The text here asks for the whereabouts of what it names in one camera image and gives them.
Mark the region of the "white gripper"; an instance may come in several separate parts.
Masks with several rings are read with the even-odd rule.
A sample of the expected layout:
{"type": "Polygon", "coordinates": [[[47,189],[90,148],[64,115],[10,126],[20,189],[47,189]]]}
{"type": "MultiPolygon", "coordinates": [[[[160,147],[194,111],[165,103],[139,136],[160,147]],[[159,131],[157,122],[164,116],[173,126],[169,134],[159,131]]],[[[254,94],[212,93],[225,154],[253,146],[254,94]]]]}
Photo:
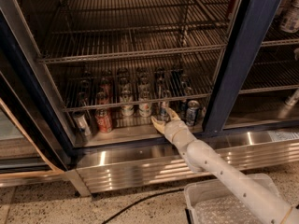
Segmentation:
{"type": "Polygon", "coordinates": [[[192,143],[196,140],[195,136],[172,108],[168,107],[166,112],[172,121],[165,125],[164,121],[151,116],[154,128],[159,133],[164,133],[165,138],[177,148],[181,155],[190,154],[192,143]]]}

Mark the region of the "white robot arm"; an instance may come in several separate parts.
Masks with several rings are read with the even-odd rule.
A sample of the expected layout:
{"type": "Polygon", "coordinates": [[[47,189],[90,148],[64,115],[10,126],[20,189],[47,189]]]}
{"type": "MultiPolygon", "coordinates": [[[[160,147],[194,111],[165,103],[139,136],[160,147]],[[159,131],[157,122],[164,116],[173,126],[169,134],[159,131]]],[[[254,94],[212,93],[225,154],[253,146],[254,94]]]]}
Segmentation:
{"type": "Polygon", "coordinates": [[[263,224],[299,224],[298,209],[235,169],[207,143],[197,139],[174,110],[167,108],[166,112],[169,122],[151,117],[152,124],[177,148],[194,173],[203,168],[216,176],[263,224]]]}

